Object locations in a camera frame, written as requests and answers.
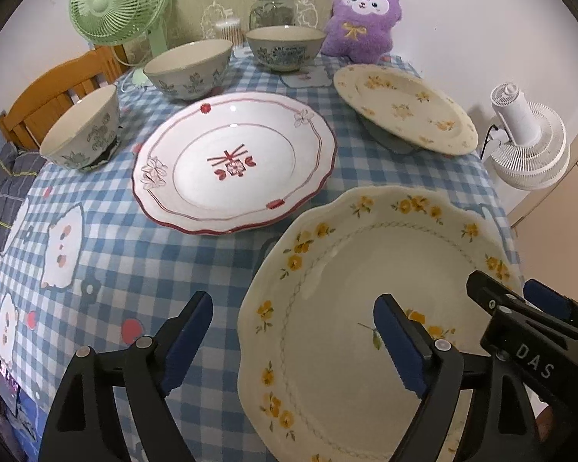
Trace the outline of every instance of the plush toy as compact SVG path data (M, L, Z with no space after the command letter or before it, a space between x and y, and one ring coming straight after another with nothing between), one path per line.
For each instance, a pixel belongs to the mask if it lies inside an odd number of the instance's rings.
M392 49L390 30L401 17L399 0L334 0L321 53L374 64Z

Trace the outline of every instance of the cream plate with yellow flowers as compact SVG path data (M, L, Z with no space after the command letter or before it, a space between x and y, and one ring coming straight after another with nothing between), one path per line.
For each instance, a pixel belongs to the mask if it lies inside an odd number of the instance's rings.
M388 461L419 405L373 322L392 293L433 338L483 353L488 315L466 295L487 272L520 293L499 237L476 213L425 189L354 188L300 215L240 308L244 411L280 462ZM462 394L441 452L451 461L470 402Z
M412 74L355 64L336 72L334 86L358 113L413 144L454 156L469 154L478 145L469 115Z

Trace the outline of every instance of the oval plate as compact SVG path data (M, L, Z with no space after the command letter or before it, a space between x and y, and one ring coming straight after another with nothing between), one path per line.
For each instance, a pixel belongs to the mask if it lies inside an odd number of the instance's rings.
M483 270L521 293L493 224L447 196L354 188L300 215L265 259L238 317L244 411L280 462L388 461L419 405L373 323L392 293L433 338L484 354L489 316L466 282ZM461 394L439 458L451 461L469 408Z
M452 156L469 154L478 145L469 115L412 74L356 64L338 70L334 86L358 113L413 144Z
M231 233L290 214L322 188L335 156L330 127L309 106L262 92L219 95L146 140L133 192L161 225Z

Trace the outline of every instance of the chair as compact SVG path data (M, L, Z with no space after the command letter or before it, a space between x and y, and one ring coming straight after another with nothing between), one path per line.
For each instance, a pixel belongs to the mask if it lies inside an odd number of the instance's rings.
M126 62L122 46L114 50ZM82 99L99 88L99 75L113 83L127 69L110 47L99 47L54 67L25 90L8 113L0 115L2 135L16 146L38 150L49 129L73 105L70 92Z

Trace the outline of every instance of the green leaf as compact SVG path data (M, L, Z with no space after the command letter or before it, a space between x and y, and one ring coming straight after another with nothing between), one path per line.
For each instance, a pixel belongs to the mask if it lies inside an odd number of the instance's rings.
M383 342L381 342L381 338L377 330L372 331L372 344L374 345L376 350L380 350L381 344L383 344Z

